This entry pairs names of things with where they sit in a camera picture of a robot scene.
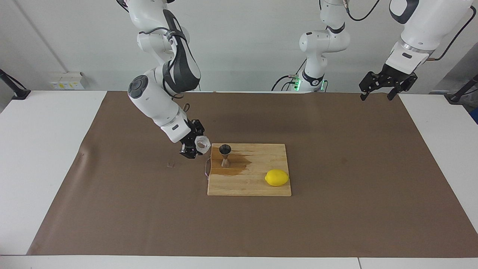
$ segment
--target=electrical outlet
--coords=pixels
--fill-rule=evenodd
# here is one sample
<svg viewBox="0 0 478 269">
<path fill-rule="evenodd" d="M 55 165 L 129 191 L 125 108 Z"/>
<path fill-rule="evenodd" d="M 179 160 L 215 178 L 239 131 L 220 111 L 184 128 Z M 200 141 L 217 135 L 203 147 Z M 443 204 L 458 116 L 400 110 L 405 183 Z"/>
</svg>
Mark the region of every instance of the electrical outlet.
<svg viewBox="0 0 478 269">
<path fill-rule="evenodd" d="M 88 86 L 80 72 L 51 73 L 50 85 L 55 90 L 84 90 Z"/>
</svg>

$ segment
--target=brown paper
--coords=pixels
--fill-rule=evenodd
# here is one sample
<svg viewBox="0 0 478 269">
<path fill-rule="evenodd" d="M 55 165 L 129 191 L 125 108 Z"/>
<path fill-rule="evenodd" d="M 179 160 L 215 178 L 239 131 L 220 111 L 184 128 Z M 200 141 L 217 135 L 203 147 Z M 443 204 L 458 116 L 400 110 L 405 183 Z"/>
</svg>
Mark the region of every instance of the brown paper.
<svg viewBox="0 0 478 269">
<path fill-rule="evenodd" d="M 286 144 L 293 196 L 207 196 L 208 156 L 180 156 L 125 92 L 108 92 L 28 254 L 478 257 L 478 235 L 399 98 L 186 102 L 212 142 Z"/>
</svg>

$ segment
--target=wooden cutting board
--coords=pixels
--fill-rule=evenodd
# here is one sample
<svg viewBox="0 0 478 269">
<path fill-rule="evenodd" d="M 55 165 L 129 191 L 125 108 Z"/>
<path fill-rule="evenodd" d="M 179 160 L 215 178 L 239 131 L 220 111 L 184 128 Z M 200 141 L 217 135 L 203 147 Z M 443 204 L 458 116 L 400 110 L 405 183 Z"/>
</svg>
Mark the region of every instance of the wooden cutting board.
<svg viewBox="0 0 478 269">
<path fill-rule="evenodd" d="M 223 144 L 212 145 L 209 196 L 292 196 L 290 181 L 273 187 L 264 179 L 272 169 L 289 174 L 284 144 L 227 143 L 232 148 L 229 168 L 221 167 L 219 147 Z"/>
</svg>

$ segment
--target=yellow lemon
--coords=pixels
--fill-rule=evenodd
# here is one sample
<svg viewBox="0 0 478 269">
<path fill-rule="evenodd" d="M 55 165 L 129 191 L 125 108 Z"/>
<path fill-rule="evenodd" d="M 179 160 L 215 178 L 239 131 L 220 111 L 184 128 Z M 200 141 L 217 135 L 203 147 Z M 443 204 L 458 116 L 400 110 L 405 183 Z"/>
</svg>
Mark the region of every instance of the yellow lemon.
<svg viewBox="0 0 478 269">
<path fill-rule="evenodd" d="M 267 172 L 265 179 L 269 185 L 279 187 L 289 181 L 289 175 L 287 175 L 287 173 L 282 170 L 274 169 Z"/>
</svg>

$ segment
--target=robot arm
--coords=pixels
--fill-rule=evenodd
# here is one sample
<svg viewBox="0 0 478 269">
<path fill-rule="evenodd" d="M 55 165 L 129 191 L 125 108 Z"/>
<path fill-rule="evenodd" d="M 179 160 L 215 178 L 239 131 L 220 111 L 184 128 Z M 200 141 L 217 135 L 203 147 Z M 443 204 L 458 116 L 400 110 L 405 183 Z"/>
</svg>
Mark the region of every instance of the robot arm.
<svg viewBox="0 0 478 269">
<path fill-rule="evenodd" d="M 379 74 L 369 72 L 360 83 L 364 101 L 382 87 L 393 87 L 392 100 L 418 79 L 414 71 L 438 48 L 470 8 L 473 0 L 391 0 L 390 14 L 405 29 Z"/>
<path fill-rule="evenodd" d="M 128 8 L 138 34 L 139 47 L 151 53 L 159 66 L 136 77 L 128 88 L 131 101 L 167 134 L 181 142 L 180 153 L 190 159 L 206 153 L 211 144 L 199 120 L 190 121 L 173 99 L 194 90 L 201 73 L 188 45 L 188 33 L 167 10 L 173 0 L 128 0 Z"/>
<path fill-rule="evenodd" d="M 317 91 L 327 67 L 327 59 L 323 53 L 343 51 L 350 44 L 350 35 L 345 29 L 344 0 L 319 1 L 322 1 L 320 18 L 327 25 L 327 29 L 302 35 L 300 48 L 307 55 L 307 64 L 304 70 L 301 70 L 300 83 L 296 90 Z"/>
</svg>

